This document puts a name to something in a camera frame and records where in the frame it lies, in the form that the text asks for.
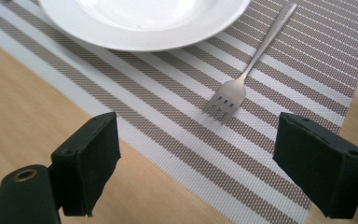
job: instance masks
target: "woven placemat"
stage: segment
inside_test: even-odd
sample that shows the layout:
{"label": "woven placemat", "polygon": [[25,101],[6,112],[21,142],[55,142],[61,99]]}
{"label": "woven placemat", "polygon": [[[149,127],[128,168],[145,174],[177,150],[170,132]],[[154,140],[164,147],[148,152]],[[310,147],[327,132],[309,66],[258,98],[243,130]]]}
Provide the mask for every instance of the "woven placemat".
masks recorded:
{"label": "woven placemat", "polygon": [[241,74],[285,1],[254,0],[224,32],[156,53],[101,49],[36,1],[0,1],[0,47],[92,116],[116,111],[122,140],[233,222],[301,223],[310,200],[271,159],[278,116],[339,132],[358,84],[358,1],[294,2],[227,125],[201,109]]}

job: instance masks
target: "table surface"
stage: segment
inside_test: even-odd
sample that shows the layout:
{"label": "table surface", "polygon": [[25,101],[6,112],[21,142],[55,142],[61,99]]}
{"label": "table surface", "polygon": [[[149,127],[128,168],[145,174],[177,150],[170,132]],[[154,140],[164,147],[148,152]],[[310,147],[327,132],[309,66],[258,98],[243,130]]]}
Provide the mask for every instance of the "table surface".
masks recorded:
{"label": "table surface", "polygon": [[[0,49],[0,181],[30,164],[50,165],[50,154],[90,116]],[[358,146],[358,88],[340,135]],[[92,218],[63,223],[228,223],[133,148],[120,142],[122,159]],[[308,223],[343,223],[312,206]],[[358,213],[354,220],[358,223]]]}

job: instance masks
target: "silver fork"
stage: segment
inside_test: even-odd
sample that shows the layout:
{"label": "silver fork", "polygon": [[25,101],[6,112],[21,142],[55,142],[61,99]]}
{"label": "silver fork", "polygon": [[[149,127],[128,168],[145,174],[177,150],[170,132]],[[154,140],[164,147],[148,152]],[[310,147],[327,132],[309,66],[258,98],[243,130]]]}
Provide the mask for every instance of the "silver fork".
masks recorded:
{"label": "silver fork", "polygon": [[269,44],[272,42],[275,36],[289,21],[290,17],[296,10],[296,7],[296,4],[290,2],[287,2],[284,5],[281,12],[275,19],[275,22],[272,24],[271,28],[266,34],[266,37],[264,37],[263,42],[260,44],[260,47],[255,53],[254,58],[246,67],[246,70],[239,78],[227,81],[219,89],[217,89],[214,96],[202,109],[202,113],[206,113],[211,110],[209,115],[213,116],[217,111],[220,110],[217,114],[217,119],[226,114],[226,116],[222,119],[222,124],[225,124],[234,115],[234,113],[240,108],[243,101],[245,100],[246,90],[244,87],[244,81],[246,77],[255,66],[264,51],[266,51],[266,49],[269,47]]}

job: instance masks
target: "plate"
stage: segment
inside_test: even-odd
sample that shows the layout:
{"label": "plate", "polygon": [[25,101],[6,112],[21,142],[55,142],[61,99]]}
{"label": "plate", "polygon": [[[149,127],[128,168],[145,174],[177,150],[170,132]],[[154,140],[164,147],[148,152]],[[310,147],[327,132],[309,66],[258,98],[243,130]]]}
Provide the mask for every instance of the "plate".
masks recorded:
{"label": "plate", "polygon": [[88,43],[123,51],[177,49],[233,23],[250,0],[40,0],[61,29]]}

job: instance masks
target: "fork tine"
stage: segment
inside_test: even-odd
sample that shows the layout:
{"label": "fork tine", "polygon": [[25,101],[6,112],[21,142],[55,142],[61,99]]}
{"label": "fork tine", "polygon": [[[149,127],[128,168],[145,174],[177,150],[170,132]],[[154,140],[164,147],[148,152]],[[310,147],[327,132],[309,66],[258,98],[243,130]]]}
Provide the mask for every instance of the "fork tine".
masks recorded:
{"label": "fork tine", "polygon": [[237,112],[238,108],[240,108],[239,106],[237,105],[233,105],[231,107],[231,109],[228,110],[225,118],[222,120],[222,123],[221,124],[226,124],[226,122],[231,119],[231,117],[235,114],[235,112]]}
{"label": "fork tine", "polygon": [[214,96],[211,98],[211,100],[209,100],[209,102],[205,105],[205,107],[202,108],[202,113],[207,112],[213,105],[214,103],[219,99],[220,95],[215,93]]}
{"label": "fork tine", "polygon": [[220,112],[217,114],[216,118],[219,119],[221,116],[225,115],[227,113],[227,110],[229,106],[231,105],[230,102],[224,102],[224,106],[220,107]]}
{"label": "fork tine", "polygon": [[220,104],[214,104],[214,108],[211,111],[211,113],[209,113],[211,116],[213,116],[219,109],[221,109]]}

